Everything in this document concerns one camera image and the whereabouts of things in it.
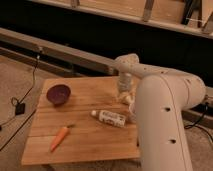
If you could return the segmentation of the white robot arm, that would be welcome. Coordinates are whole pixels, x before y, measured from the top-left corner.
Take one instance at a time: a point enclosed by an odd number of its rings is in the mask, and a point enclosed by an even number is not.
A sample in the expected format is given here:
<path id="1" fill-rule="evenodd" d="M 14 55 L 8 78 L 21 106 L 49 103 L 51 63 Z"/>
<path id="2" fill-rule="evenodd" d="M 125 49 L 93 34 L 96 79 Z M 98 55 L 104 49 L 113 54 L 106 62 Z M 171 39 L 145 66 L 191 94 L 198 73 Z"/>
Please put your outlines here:
<path id="1" fill-rule="evenodd" d="M 141 64 L 135 54 L 117 57 L 114 68 L 139 78 L 134 107 L 142 171 L 193 171 L 182 112 L 203 101 L 203 80 L 173 68 Z"/>

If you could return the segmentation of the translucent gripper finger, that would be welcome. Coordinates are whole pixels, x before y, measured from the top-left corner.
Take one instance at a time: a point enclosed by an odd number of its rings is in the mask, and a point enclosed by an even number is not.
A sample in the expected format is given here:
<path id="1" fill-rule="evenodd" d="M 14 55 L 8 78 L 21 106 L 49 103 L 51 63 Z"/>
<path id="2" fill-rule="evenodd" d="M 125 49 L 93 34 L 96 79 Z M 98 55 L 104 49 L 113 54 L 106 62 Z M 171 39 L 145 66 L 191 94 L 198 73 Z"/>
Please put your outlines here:
<path id="1" fill-rule="evenodd" d="M 121 101 L 124 96 L 124 91 L 118 91 L 117 93 L 117 101 Z"/>
<path id="2" fill-rule="evenodd" d="M 128 104 L 132 104 L 135 100 L 135 95 L 134 95 L 134 91 L 130 91 L 128 96 L 127 96 L 127 102 Z"/>

